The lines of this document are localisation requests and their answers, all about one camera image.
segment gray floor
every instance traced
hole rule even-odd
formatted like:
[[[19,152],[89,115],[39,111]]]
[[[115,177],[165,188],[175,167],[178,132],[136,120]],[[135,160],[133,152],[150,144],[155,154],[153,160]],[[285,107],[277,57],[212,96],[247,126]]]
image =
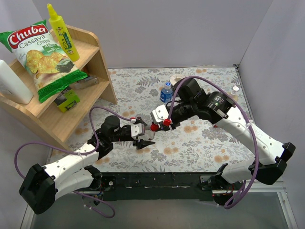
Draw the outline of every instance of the gray floor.
[[[276,193],[248,193],[231,210],[197,200],[125,200],[112,202],[116,216],[105,219],[83,207],[81,197],[65,195],[45,213],[35,215],[32,229],[286,229]],[[105,206],[99,209],[110,213]]]

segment white container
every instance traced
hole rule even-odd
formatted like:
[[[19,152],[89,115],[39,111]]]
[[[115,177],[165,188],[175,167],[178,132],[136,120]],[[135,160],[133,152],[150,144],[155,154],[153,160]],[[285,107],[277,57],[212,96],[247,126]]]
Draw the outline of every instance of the white container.
[[[20,104],[28,104],[33,97],[29,88],[3,60],[0,60],[0,93]]]

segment floral tablecloth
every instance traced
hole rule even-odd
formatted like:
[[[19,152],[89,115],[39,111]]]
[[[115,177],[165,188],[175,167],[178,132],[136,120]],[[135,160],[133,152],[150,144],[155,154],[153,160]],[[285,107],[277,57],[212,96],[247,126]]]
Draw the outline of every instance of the floral tablecloth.
[[[227,92],[236,84],[240,86],[233,67],[193,67],[193,68],[130,68],[111,69],[112,83],[118,98],[114,105],[99,99],[96,105],[106,106],[124,117],[140,116],[150,124],[150,112],[160,101],[160,90],[173,74],[202,76]],[[205,82],[199,85],[206,91],[214,88]],[[242,90],[238,92],[238,103],[249,114]],[[96,128],[99,128],[110,113],[95,110],[92,113]],[[78,149],[93,131],[88,115],[82,120],[68,144],[73,150]],[[114,149],[94,166],[102,172],[215,172],[223,163],[237,163],[253,157],[253,154],[236,141],[229,133],[214,128],[209,122],[197,116],[184,121],[174,131],[157,132],[156,144],[136,150],[131,142],[114,143]],[[52,153],[49,162],[65,156]]]

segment wooden shelf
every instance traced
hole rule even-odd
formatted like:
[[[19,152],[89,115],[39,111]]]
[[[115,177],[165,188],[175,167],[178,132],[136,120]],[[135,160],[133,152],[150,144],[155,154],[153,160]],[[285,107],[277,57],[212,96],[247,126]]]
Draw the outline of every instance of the wooden shelf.
[[[88,61],[98,52],[99,47],[78,40],[73,40],[73,41],[77,48],[77,51],[80,54],[80,59],[75,62],[75,65],[79,69],[82,69],[88,63]],[[19,63],[19,61],[16,60],[11,64],[11,68],[34,94],[34,97],[30,101],[30,103],[22,104],[22,106],[28,111],[30,111],[34,116],[40,117],[40,115],[56,99],[58,94],[55,94],[51,96],[49,99],[47,99],[45,102],[40,103],[38,101],[38,94],[33,78],[28,74],[28,72],[24,69],[24,67]]]
[[[63,113],[52,103],[39,119],[65,142],[108,85],[109,81],[102,81],[97,85],[76,90],[81,101],[75,107]]]
[[[117,98],[97,36],[92,32],[69,25],[67,25],[67,28],[80,54],[80,59],[75,62],[76,66],[82,69],[86,65],[89,73],[98,77],[100,83],[76,90],[81,101],[71,110],[62,113],[53,103],[58,94],[53,95],[43,103],[38,101],[33,78],[15,60],[10,65],[11,69],[33,92],[34,97],[29,104],[18,104],[0,94],[0,106],[38,135],[44,142],[69,150],[65,141],[89,112],[96,100],[102,98],[116,104]],[[50,33],[57,40],[52,30]]]

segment green chip bag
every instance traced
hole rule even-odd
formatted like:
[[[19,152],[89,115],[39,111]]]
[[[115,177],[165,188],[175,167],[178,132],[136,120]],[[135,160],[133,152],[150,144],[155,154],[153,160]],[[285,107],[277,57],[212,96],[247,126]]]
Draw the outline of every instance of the green chip bag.
[[[41,103],[87,77],[54,41],[46,20],[18,31],[0,33],[0,42],[33,77]]]

